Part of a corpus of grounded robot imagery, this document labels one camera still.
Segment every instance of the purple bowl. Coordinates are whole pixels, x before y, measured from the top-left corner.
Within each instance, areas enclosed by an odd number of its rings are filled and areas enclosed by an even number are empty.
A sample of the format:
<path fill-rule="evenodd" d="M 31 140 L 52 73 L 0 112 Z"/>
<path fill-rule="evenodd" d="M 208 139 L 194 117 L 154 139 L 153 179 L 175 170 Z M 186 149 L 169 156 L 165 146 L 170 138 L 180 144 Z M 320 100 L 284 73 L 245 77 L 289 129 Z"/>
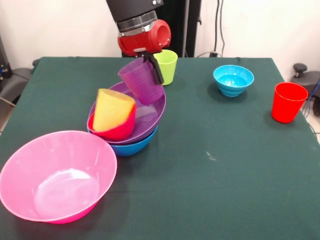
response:
<path fill-rule="evenodd" d="M 142 104 L 138 97 L 136 97 L 130 89 L 127 87 L 127 85 L 122 81 L 117 83 L 116 85 L 113 85 L 110 87 L 111 90 L 127 94 L 128 96 L 135 99 L 136 102 L 136 115 L 135 115 L 135 125 L 133 129 L 133 133 L 127 137 L 126 139 L 122 141 L 111 141 L 107 138 L 102 137 L 104 140 L 106 140 L 109 144 L 116 144 L 116 145 L 125 145 L 125 144 L 132 144 L 135 142 L 139 142 L 146 137 L 148 137 L 158 126 L 160 119 L 162 118 L 165 108 L 166 108 L 166 94 L 164 94 L 159 100 L 156 102 L 150 104 L 150 105 L 144 105 Z M 91 107 L 88 121 L 86 123 L 87 131 L 89 131 L 88 128 L 88 122 L 90 116 L 94 113 L 96 108 L 96 102 L 94 102 L 93 106 Z"/>

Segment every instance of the pink bowl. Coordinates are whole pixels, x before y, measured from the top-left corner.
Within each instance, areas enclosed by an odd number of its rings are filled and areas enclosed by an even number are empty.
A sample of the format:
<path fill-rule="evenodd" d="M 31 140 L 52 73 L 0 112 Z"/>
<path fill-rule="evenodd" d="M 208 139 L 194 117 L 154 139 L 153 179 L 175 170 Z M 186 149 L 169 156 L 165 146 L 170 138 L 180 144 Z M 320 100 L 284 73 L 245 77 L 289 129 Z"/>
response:
<path fill-rule="evenodd" d="M 116 155 L 100 137 L 53 132 L 28 142 L 5 163 L 0 200 L 19 218 L 66 224 L 94 208 L 116 172 Z"/>

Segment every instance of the purple cup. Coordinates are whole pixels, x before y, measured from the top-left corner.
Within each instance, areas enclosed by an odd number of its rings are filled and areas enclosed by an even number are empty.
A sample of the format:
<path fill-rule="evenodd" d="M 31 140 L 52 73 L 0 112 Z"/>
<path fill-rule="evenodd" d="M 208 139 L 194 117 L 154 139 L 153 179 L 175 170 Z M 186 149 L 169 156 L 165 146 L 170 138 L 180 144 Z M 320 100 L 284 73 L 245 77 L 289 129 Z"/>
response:
<path fill-rule="evenodd" d="M 164 87 L 156 84 L 153 71 L 153 65 L 148 60 L 144 62 L 143 57 L 139 57 L 124 66 L 118 75 L 139 101 L 148 105 L 165 94 Z"/>

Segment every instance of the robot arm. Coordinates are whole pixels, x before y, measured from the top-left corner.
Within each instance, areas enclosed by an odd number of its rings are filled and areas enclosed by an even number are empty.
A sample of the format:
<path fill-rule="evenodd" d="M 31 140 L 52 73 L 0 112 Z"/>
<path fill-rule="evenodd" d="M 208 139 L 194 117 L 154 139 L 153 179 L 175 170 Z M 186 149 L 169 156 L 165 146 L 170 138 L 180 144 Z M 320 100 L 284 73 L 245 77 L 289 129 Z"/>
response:
<path fill-rule="evenodd" d="M 157 84 L 163 77 L 154 53 L 169 46 L 171 31 L 169 25 L 157 18 L 155 9 L 163 0 L 106 0 L 119 30 L 118 44 L 128 56 L 140 56 L 153 65 Z"/>

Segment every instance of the white wall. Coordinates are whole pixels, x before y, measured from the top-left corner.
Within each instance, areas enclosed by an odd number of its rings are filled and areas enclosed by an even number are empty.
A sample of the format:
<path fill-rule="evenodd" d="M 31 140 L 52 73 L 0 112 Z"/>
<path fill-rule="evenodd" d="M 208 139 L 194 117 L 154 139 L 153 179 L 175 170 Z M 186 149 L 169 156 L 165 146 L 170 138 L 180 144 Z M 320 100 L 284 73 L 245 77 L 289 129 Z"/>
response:
<path fill-rule="evenodd" d="M 11 67 L 42 56 L 120 56 L 105 0 L 0 0 L 0 34 Z"/>
<path fill-rule="evenodd" d="M 296 62 L 320 70 L 320 0 L 224 1 L 225 57 L 272 57 L 286 80 Z M 196 54 L 214 48 L 216 4 L 202 0 Z M 42 56 L 121 54 L 105 0 L 0 0 L 0 34 L 13 68 Z"/>
<path fill-rule="evenodd" d="M 214 48 L 217 2 L 202 0 L 196 55 Z M 296 62 L 320 70 L 320 0 L 224 0 L 222 17 L 225 57 L 272 57 L 285 80 Z"/>

